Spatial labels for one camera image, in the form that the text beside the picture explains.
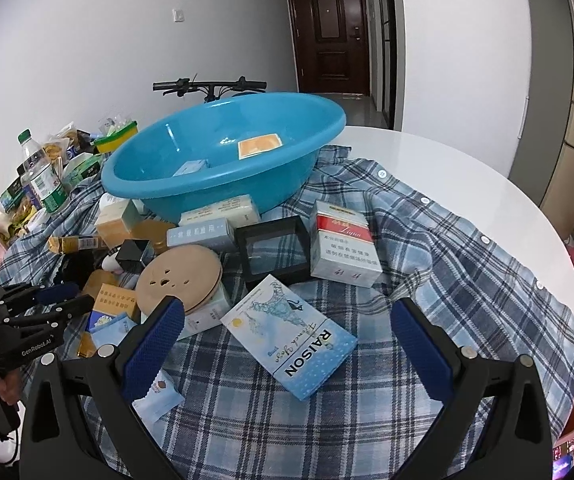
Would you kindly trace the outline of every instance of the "plaid fabric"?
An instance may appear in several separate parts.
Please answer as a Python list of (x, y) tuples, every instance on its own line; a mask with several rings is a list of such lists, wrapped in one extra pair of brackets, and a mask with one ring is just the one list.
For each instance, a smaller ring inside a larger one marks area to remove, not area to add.
[[(551, 432), (561, 433), (574, 401), (574, 316), (529, 269), (493, 241), (371, 160), (348, 160), (349, 149), (326, 147), (308, 182), (264, 220), (308, 215), (316, 199), (364, 212), (384, 273), (373, 288), (323, 280), (292, 287), (314, 307), (358, 336), (358, 347), (316, 394), (298, 401), (220, 327), (174, 345), (164, 369), (186, 397), (153, 434), (189, 479), (386, 479), (422, 439), (441, 404), (430, 400), (392, 337), (388, 309), (409, 296), (459, 346), (489, 358), (534, 356), (547, 396)], [(102, 193), (79, 187), (67, 212), (47, 230), (13, 245), (0, 283), (49, 283), (59, 257), (47, 252), (52, 233), (89, 234)], [(289, 260), (293, 240), (273, 256)], [(266, 246), (264, 254), (272, 254)], [(223, 282), (243, 296), (240, 261), (223, 256)], [(83, 322), (72, 323), (61, 357), (76, 353)], [(25, 370), (30, 386), (34, 366)], [(109, 463), (125, 472), (93, 402), (93, 434)], [(480, 405), (452, 471), (465, 465), (489, 403)]]

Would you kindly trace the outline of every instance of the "blue gripper pad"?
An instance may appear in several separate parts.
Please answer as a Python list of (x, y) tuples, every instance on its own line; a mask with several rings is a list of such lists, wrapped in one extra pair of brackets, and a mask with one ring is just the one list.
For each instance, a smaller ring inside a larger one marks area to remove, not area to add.
[(448, 402), (453, 396), (452, 368), (402, 300), (395, 302), (391, 308), (391, 330), (414, 366), (429, 397)]
[(78, 292), (80, 292), (80, 289), (76, 283), (67, 282), (36, 291), (35, 299), (38, 304), (50, 305), (72, 300), (78, 295)]
[(116, 369), (122, 375), (122, 397), (127, 402), (147, 395), (183, 328), (182, 301), (166, 296), (142, 325), (125, 336), (118, 346)]

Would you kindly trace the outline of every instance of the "blue plastic basin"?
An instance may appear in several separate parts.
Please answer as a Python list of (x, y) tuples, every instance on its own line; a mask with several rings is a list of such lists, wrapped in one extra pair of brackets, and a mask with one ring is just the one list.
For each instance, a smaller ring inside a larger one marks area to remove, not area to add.
[[(111, 194), (138, 198), (161, 218), (249, 194), (263, 213), (294, 194), (313, 170), (318, 150), (344, 128), (336, 103), (310, 94), (234, 97), (170, 115), (125, 142), (105, 163)], [(278, 134), (282, 146), (238, 159), (240, 140)], [(188, 160), (209, 167), (173, 176)]]

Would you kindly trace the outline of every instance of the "tiled floor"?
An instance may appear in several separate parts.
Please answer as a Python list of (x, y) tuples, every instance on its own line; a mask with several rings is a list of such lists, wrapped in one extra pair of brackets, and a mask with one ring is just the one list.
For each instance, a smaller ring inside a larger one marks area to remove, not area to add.
[(320, 94), (338, 103), (347, 115), (348, 126), (372, 126), (386, 128), (382, 112), (376, 111), (371, 97), (353, 94)]

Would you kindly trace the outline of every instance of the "barcode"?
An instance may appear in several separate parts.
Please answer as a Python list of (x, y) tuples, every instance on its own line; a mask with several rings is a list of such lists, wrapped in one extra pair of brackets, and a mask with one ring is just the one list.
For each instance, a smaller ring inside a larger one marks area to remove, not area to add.
[(78, 238), (78, 250), (83, 249), (97, 249), (98, 238)]
[(36, 178), (36, 180), (34, 180), (34, 182), (36, 183), (36, 186), (38, 186), (39, 190), (42, 191), (43, 189), (45, 189), (46, 186), (45, 186), (45, 183), (42, 181), (41, 177)]

